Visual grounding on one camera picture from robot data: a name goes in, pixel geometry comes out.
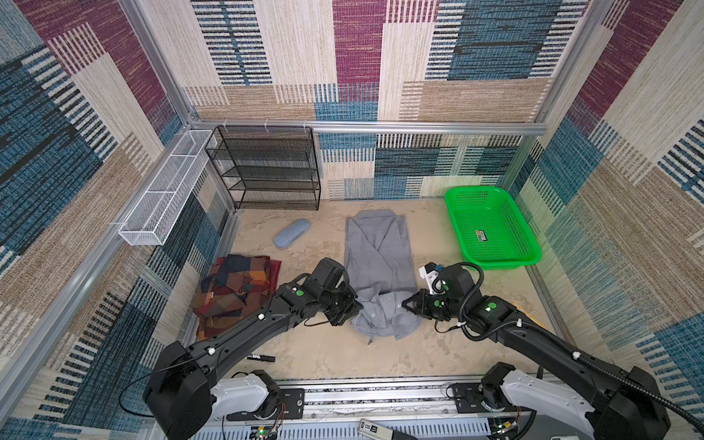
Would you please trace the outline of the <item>grey long sleeve shirt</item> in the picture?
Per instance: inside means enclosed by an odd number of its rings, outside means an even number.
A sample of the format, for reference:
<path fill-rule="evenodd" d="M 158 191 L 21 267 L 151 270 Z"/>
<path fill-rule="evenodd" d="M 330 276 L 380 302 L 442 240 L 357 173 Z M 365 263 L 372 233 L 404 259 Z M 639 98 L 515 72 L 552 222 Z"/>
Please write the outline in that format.
<path fill-rule="evenodd" d="M 351 325 L 369 339 L 408 337 L 421 324 L 402 302 L 418 292 L 404 216 L 365 210 L 346 220 L 345 267 L 362 310 Z"/>

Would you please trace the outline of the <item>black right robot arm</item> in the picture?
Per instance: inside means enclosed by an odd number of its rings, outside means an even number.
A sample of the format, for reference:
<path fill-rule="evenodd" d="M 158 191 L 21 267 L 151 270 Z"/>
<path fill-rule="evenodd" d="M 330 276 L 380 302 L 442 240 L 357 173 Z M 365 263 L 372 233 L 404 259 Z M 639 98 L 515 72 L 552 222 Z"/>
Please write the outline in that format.
<path fill-rule="evenodd" d="M 525 407 L 548 415 L 592 439 L 662 439 L 671 421 L 654 378 L 597 359 L 554 335 L 498 296 L 481 293 L 474 264 L 425 266 L 427 288 L 401 304 L 436 321 L 456 319 L 465 337 L 490 340 L 531 359 L 560 379 L 555 385 L 497 363 L 482 379 L 489 408 Z"/>

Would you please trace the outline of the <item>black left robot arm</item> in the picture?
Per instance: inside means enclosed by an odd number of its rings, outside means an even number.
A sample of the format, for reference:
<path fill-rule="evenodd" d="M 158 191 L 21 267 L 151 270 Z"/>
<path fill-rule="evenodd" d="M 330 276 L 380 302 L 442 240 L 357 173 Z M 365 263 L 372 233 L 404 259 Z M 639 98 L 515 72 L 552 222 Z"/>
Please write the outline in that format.
<path fill-rule="evenodd" d="M 319 313 L 331 326 L 341 326 L 361 308 L 345 268 L 323 258 L 312 273 L 282 284 L 266 305 L 224 333 L 190 346 L 167 346 L 143 401 L 169 439 L 189 439 L 207 422 L 229 414 L 272 418 L 279 404 L 276 382 L 262 370 L 231 381 L 227 372 L 273 337 Z"/>

